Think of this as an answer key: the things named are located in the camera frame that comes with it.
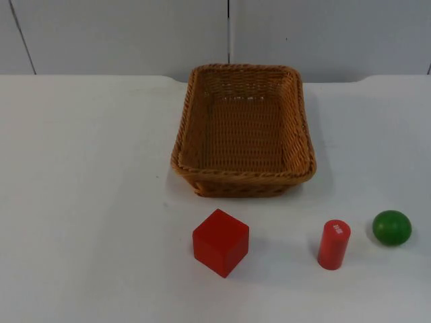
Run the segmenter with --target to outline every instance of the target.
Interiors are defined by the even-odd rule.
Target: green sphere
[[[372,222],[372,232],[386,246],[399,246],[411,235],[410,220],[401,212],[384,211]]]

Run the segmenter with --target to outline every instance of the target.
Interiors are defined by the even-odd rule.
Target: basket rim
[[[290,73],[294,76],[296,80],[296,87],[298,90],[297,100],[298,100],[298,113],[302,121],[301,129],[306,138],[308,146],[308,165],[304,167],[303,172],[245,172],[245,171],[232,171],[232,170],[216,170],[209,168],[193,168],[186,165],[181,165],[179,162],[179,157],[181,150],[183,148],[184,138],[187,134],[188,125],[187,122],[189,115],[191,113],[190,106],[193,104],[195,97],[195,86],[197,75],[202,71],[217,71],[217,70],[272,70],[284,73]],[[212,182],[226,182],[232,179],[233,182],[248,182],[248,183],[260,183],[264,179],[271,180],[272,184],[298,184],[300,182],[305,182],[310,179],[316,172],[316,161],[314,157],[314,149],[312,147],[310,133],[308,131],[308,124],[306,121],[304,99],[302,91],[302,80],[299,72],[297,70],[287,67],[284,65],[252,65],[252,64],[208,64],[196,67],[192,70],[189,76],[189,83],[187,86],[187,92],[185,96],[183,114],[181,116],[180,128],[178,130],[178,135],[176,137],[176,142],[174,149],[172,151],[170,164],[176,172],[181,176],[189,180],[199,180],[199,181],[212,181]]]

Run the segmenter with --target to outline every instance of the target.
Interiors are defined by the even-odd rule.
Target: red cylinder
[[[321,246],[317,261],[330,271],[341,267],[347,243],[350,237],[350,227],[341,220],[330,220],[323,227]]]

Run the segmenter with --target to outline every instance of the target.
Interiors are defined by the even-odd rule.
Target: brown basket
[[[194,69],[170,163],[200,196],[274,196],[310,179],[316,160],[299,73],[264,65]]]

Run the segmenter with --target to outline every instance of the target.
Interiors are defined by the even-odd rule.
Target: woven basket
[[[275,196],[310,179],[316,161],[299,73],[265,65],[194,69],[171,166],[199,196]]]

